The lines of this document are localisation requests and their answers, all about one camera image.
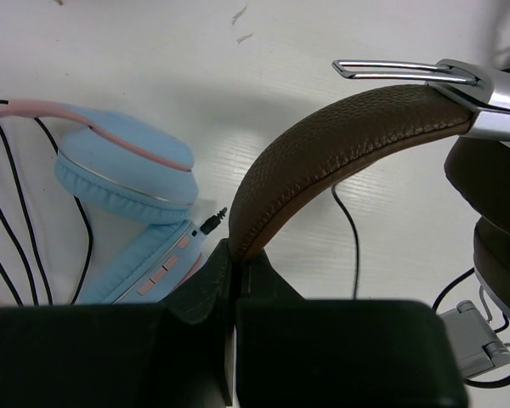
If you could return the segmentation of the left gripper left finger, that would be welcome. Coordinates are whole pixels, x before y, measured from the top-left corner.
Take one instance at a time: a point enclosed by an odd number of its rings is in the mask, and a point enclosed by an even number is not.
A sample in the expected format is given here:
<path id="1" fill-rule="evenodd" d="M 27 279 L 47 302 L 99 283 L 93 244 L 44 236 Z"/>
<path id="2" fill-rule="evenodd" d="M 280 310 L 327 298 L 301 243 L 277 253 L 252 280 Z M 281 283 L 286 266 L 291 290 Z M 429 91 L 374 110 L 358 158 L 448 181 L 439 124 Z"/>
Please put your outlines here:
<path id="1" fill-rule="evenodd" d="M 0 308 L 0 407 L 226 407 L 227 241 L 159 303 Z"/>

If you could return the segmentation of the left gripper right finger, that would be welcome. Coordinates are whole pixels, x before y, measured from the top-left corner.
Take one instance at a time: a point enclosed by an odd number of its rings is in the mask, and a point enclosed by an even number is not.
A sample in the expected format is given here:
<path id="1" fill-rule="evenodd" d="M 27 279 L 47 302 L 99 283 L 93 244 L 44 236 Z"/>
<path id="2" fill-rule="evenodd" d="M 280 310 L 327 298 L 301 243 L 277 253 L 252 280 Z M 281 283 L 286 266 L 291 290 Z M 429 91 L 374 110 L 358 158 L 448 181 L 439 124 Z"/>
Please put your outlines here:
<path id="1" fill-rule="evenodd" d="M 243 407 L 466 407 L 443 322 L 411 300 L 309 300 L 260 254 L 238 268 Z"/>

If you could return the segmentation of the brown silver headphones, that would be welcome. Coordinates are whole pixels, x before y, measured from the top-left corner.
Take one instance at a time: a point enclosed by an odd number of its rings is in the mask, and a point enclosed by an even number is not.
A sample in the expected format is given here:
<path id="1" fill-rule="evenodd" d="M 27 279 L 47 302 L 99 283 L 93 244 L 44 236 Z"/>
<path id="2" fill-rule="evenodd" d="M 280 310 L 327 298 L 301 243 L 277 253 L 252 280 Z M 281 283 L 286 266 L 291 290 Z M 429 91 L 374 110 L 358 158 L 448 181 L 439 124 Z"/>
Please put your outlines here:
<path id="1" fill-rule="evenodd" d="M 316 111 L 252 164 L 235 194 L 229 247 L 246 261 L 324 190 L 395 152 L 455 137 L 452 186 L 480 215 L 474 267 L 510 320 L 510 67 L 337 60 L 347 79 L 394 80 Z"/>

